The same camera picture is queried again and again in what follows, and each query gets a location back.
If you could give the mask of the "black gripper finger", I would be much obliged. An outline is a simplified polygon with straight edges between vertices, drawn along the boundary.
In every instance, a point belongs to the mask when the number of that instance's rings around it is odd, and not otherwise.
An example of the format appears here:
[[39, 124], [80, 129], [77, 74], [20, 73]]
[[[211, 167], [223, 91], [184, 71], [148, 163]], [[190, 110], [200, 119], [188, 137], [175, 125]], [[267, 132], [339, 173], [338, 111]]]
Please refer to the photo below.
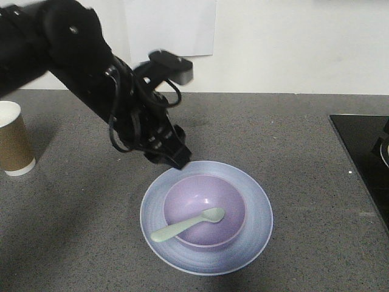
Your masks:
[[173, 141], [170, 144], [170, 148], [170, 165], [172, 167], [180, 170], [190, 162], [191, 151], [183, 142]]
[[179, 164], [176, 162], [175, 153], [163, 154], [163, 153], [152, 153], [145, 151], [144, 156], [153, 164], [166, 164], [175, 169], [179, 169]]

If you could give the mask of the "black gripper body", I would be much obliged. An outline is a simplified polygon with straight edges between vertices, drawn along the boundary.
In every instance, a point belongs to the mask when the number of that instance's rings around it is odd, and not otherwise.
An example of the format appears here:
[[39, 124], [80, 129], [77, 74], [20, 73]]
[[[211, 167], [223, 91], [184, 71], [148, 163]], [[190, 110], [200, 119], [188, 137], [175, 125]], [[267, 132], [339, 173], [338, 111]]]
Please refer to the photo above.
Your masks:
[[142, 105], [131, 111], [129, 126], [121, 131], [121, 141], [130, 150], [169, 154], [173, 141], [185, 144], [185, 131], [171, 124], [165, 96], [154, 91], [151, 100], [150, 105]]

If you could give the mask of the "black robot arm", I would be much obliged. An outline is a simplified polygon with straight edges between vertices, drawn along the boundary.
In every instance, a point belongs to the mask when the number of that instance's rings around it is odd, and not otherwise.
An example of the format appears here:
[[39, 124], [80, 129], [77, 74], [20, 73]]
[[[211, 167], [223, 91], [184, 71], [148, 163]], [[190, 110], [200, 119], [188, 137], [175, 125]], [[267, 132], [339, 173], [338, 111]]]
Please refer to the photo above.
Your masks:
[[141, 151], [176, 169], [190, 162], [185, 132], [167, 110], [174, 102], [157, 91], [193, 78], [192, 62], [165, 50], [136, 68], [116, 57], [93, 9], [77, 1], [40, 1], [1, 8], [1, 95], [51, 72], [108, 124], [112, 146]]

